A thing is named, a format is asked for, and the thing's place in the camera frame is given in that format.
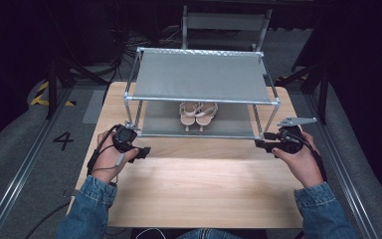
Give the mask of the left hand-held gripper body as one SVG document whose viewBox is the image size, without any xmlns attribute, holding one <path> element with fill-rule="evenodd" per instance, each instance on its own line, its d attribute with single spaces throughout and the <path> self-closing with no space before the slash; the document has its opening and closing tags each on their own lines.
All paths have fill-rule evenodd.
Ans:
<svg viewBox="0 0 382 239">
<path fill-rule="evenodd" d="M 114 129 L 115 134 L 112 136 L 112 141 L 114 147 L 119 152 L 127 152 L 135 149 L 135 146 L 132 143 L 137 137 L 137 133 L 134 130 L 127 128 L 122 124 L 117 124 Z"/>
</svg>

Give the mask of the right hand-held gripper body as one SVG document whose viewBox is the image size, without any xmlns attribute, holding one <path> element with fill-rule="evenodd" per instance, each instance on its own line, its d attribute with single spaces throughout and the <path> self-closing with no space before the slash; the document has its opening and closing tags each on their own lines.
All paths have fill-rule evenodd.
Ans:
<svg viewBox="0 0 382 239">
<path fill-rule="evenodd" d="M 302 136 L 300 126 L 302 124 L 317 122 L 316 118 L 286 117 L 278 123 L 279 131 L 275 133 L 275 139 L 280 143 L 277 148 L 295 154 L 304 146 L 313 149 L 312 145 Z"/>
</svg>

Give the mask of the white heeled sandal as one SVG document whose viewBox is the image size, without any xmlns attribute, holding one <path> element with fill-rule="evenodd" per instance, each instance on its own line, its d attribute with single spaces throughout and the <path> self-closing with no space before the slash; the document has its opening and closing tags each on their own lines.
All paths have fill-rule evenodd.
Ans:
<svg viewBox="0 0 382 239">
<path fill-rule="evenodd" d="M 196 123 L 199 125 L 199 131 L 203 132 L 218 111 L 216 103 L 204 103 L 196 115 Z"/>
<path fill-rule="evenodd" d="M 184 102 L 180 104 L 180 121 L 185 126 L 186 132 L 189 131 L 189 127 L 196 121 L 195 116 L 199 110 L 199 103 Z"/>
</svg>

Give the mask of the grey metal shoe rack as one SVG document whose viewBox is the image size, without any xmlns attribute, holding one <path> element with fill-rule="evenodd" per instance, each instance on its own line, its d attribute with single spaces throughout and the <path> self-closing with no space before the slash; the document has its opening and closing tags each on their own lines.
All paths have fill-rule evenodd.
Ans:
<svg viewBox="0 0 382 239">
<path fill-rule="evenodd" d="M 262 139 L 281 100 L 262 52 L 136 50 L 123 94 L 124 125 L 140 136 Z M 214 103 L 203 127 L 180 121 L 182 103 Z"/>
</svg>

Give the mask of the person's left hand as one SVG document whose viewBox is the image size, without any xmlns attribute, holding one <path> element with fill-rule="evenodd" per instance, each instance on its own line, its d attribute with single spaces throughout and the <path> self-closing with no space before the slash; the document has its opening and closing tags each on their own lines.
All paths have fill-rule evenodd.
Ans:
<svg viewBox="0 0 382 239">
<path fill-rule="evenodd" d="M 126 163 L 136 157 L 137 149 L 132 149 L 121 154 L 112 142 L 112 136 L 105 137 L 107 131 L 97 136 L 97 143 L 101 145 L 98 158 L 95 162 L 91 176 L 104 182 L 111 183 L 122 171 Z"/>
</svg>

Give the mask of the person's right hand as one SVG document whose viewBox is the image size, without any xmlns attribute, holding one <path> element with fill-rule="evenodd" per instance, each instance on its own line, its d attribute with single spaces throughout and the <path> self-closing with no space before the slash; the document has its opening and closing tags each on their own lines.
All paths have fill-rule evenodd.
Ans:
<svg viewBox="0 0 382 239">
<path fill-rule="evenodd" d="M 274 147 L 272 153 L 286 163 L 291 173 L 305 188 L 309 188 L 321 184 L 323 177 L 312 154 L 312 151 L 316 150 L 313 137 L 306 132 L 301 134 L 311 145 L 311 148 L 305 145 L 297 153 L 291 154 Z"/>
</svg>

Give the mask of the black tripod stand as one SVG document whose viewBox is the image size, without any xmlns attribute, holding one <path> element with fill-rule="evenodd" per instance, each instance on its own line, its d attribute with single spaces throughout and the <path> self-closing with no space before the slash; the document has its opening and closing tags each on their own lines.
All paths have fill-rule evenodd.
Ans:
<svg viewBox="0 0 382 239">
<path fill-rule="evenodd" d="M 90 79 L 99 85 L 108 85 L 108 81 L 105 81 L 97 74 L 87 70 L 85 67 L 65 58 L 54 58 L 51 62 L 47 78 L 49 83 L 49 105 L 47 120 L 53 116 L 59 105 L 57 84 L 61 83 L 63 88 L 71 89 L 76 83 L 74 74 L 71 72 L 71 69 L 74 69 L 79 74 L 85 76 L 87 79 Z"/>
<path fill-rule="evenodd" d="M 316 88 L 319 88 L 317 103 L 317 114 L 322 124 L 326 124 L 325 110 L 328 94 L 329 73 L 325 65 L 313 65 L 305 67 L 290 76 L 278 77 L 275 80 L 276 87 L 284 87 L 294 81 L 304 78 L 300 90 L 305 95 L 312 95 Z"/>
</svg>

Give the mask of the person's denim legs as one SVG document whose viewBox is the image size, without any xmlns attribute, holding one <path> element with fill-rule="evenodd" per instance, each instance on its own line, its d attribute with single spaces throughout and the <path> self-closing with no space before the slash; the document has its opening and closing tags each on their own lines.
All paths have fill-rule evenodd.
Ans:
<svg viewBox="0 0 382 239">
<path fill-rule="evenodd" d="M 230 232 L 213 229 L 213 228 L 200 228 L 186 232 L 176 239 L 242 239 Z"/>
</svg>

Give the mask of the grey metal frame stand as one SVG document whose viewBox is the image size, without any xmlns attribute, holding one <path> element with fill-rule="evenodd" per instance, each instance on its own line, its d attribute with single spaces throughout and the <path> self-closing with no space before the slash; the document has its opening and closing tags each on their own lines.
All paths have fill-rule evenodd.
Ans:
<svg viewBox="0 0 382 239">
<path fill-rule="evenodd" d="M 187 5 L 182 13 L 182 49 L 188 48 L 188 30 L 231 30 L 253 31 L 259 33 L 258 41 L 252 50 L 259 52 L 265 40 L 273 10 L 263 14 L 228 14 L 190 12 Z"/>
</svg>

